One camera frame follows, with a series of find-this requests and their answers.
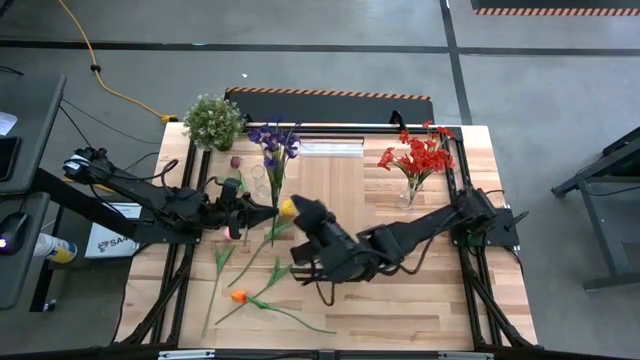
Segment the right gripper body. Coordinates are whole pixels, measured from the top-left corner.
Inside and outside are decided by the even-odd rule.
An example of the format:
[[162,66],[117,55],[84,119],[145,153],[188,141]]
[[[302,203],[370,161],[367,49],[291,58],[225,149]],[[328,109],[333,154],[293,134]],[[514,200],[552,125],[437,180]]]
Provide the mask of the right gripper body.
[[315,231],[302,232],[307,241],[291,249],[292,259],[298,266],[318,263],[321,270],[314,278],[343,283],[361,276],[372,264],[371,253],[360,247],[334,216]]

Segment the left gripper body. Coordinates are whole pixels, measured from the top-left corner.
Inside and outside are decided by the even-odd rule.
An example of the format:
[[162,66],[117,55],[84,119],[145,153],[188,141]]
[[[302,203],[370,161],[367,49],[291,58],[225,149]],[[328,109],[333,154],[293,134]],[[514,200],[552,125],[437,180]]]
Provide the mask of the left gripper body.
[[247,192],[242,189],[242,183],[237,178],[226,178],[220,186],[220,195],[211,208],[212,227],[225,227],[231,239],[240,239],[240,229],[244,225],[241,213],[245,211]]

